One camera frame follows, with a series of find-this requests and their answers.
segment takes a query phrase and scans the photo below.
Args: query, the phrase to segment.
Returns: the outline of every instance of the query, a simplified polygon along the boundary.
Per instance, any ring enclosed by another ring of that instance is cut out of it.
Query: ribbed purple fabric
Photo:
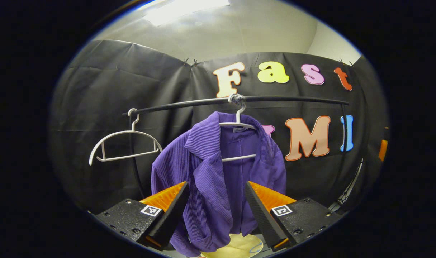
[[[189,183],[190,198],[170,240],[185,256],[214,252],[229,243],[229,233],[246,236],[256,229],[244,196],[248,180],[285,194],[285,164],[277,144],[251,116],[241,114],[241,122],[256,131],[234,133],[232,127],[219,125],[235,121],[235,114],[214,112],[165,147],[153,163],[152,194]],[[249,154],[256,157],[221,161]]]

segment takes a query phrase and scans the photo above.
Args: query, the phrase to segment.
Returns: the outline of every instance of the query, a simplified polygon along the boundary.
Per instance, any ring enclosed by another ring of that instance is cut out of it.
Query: white plastic hanger
[[[128,116],[131,116],[131,112],[132,111],[136,111],[135,108],[132,108],[129,110],[129,112],[127,113]],[[151,154],[151,153],[156,153],[156,152],[162,152],[162,147],[159,144],[159,142],[152,137],[149,134],[143,133],[143,132],[139,132],[139,131],[135,131],[135,124],[139,121],[140,119],[140,114],[137,114],[137,119],[135,121],[133,121],[132,123],[132,130],[128,130],[128,131],[120,131],[120,132],[116,132],[116,133],[112,133],[107,135],[106,137],[103,137],[96,145],[95,147],[92,149],[92,152],[90,152],[90,157],[89,157],[89,165],[92,165],[92,160],[94,158],[95,152],[97,151],[98,147],[100,145],[102,145],[102,155],[103,158],[97,157],[98,160],[102,161],[102,162],[106,162],[106,161],[112,161],[112,160],[120,160],[120,159],[125,159],[125,158],[131,158],[131,157],[138,157],[138,156],[142,156],[142,155],[146,155],[146,154]],[[154,144],[154,150],[152,152],[144,152],[144,153],[139,153],[139,154],[133,154],[133,155],[128,155],[128,156],[122,156],[122,157],[111,157],[111,158],[106,158],[105,157],[105,144],[104,141],[110,137],[113,137],[115,135],[119,135],[119,134],[142,134],[145,135],[147,137],[150,137],[153,140],[153,144]]]
[[[241,105],[242,108],[239,109],[236,113],[236,122],[223,122],[223,123],[219,123],[219,125],[220,126],[240,126],[240,127],[245,127],[245,128],[256,130],[256,128],[251,124],[241,123],[241,113],[246,108],[246,103],[243,100],[243,96],[240,94],[233,93],[229,96],[228,102]],[[256,154],[245,155],[245,156],[240,156],[240,157],[228,157],[228,158],[222,159],[221,161],[226,162],[226,161],[239,160],[239,159],[244,159],[244,158],[249,158],[249,157],[256,157]]]

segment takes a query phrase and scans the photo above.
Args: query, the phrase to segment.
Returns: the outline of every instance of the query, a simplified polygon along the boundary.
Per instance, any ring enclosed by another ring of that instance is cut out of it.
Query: jacket collar
[[[186,140],[185,148],[202,160],[220,151],[221,122],[235,122],[236,114],[213,112],[205,120],[195,124]],[[260,152],[262,162],[272,164],[274,151],[271,148],[269,135],[264,131],[261,123],[251,116],[241,114],[241,122],[253,125],[259,135]]]

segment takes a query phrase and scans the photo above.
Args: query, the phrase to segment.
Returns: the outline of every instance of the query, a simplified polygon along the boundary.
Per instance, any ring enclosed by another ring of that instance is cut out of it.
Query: blue letter
[[[352,143],[352,122],[354,121],[353,116],[347,116],[347,151],[354,148]],[[344,116],[341,116],[342,130],[344,131]],[[341,152],[344,151],[344,143],[341,146]]]

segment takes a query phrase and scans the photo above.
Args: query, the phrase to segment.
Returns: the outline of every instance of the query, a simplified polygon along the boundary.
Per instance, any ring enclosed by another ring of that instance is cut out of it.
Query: yellow letter
[[[229,75],[229,71],[235,69],[243,71],[245,70],[245,65],[242,62],[237,62],[213,71],[213,74],[218,78],[217,98],[229,97],[232,93],[237,93],[237,89],[232,87],[231,82],[234,82],[235,85],[241,84],[241,74],[234,71],[232,75]]]
[[[258,73],[258,79],[264,83],[286,83],[290,79],[290,77],[285,74],[285,67],[283,64],[277,62],[264,62],[259,64],[258,68],[261,70]]]
[[[329,116],[319,116],[315,121],[312,133],[310,133],[302,118],[288,119],[285,125],[290,128],[291,142],[290,153],[285,157],[285,160],[299,160],[302,157],[299,152],[299,145],[301,145],[305,157],[310,156],[310,153],[314,157],[330,153],[330,149],[328,149],[328,127],[330,122]]]

